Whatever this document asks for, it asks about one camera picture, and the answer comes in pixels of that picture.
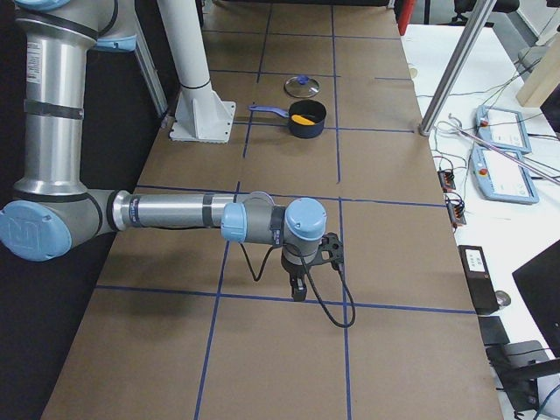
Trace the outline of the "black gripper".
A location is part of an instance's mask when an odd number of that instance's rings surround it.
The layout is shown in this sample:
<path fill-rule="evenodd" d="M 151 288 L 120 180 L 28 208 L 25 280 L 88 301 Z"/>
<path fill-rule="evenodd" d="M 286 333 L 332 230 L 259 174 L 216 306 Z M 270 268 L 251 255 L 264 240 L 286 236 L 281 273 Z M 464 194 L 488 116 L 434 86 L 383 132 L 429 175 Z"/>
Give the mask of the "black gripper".
<path fill-rule="evenodd" d="M 282 254 L 281 264 L 290 277 L 291 297 L 294 302 L 304 302 L 306 300 L 304 276 L 310 275 L 317 256 L 317 254 L 314 254 L 299 257 L 292 254 Z"/>

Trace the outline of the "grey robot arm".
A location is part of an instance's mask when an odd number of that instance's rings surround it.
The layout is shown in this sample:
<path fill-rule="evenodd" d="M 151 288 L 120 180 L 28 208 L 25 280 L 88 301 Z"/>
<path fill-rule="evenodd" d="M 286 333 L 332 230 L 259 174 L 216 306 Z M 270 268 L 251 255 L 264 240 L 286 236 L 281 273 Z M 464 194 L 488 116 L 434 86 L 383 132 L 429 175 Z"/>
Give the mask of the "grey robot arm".
<path fill-rule="evenodd" d="M 132 228 L 209 229 L 228 242 L 280 249 L 291 295 L 315 291 L 311 269 L 328 263 L 335 243 L 315 199 L 278 205 L 262 191 L 236 192 L 240 164 L 226 146 L 236 105 L 223 101 L 210 79 L 197 6 L 160 1 L 167 42 L 178 73 L 176 100 L 165 102 L 169 144 L 157 140 L 134 192 L 89 188 L 81 182 L 81 140 L 87 55 L 151 55 L 131 1 L 18 1 L 25 32 L 24 176 L 1 211 L 1 242 L 32 262 L 63 256 L 99 235 Z"/>

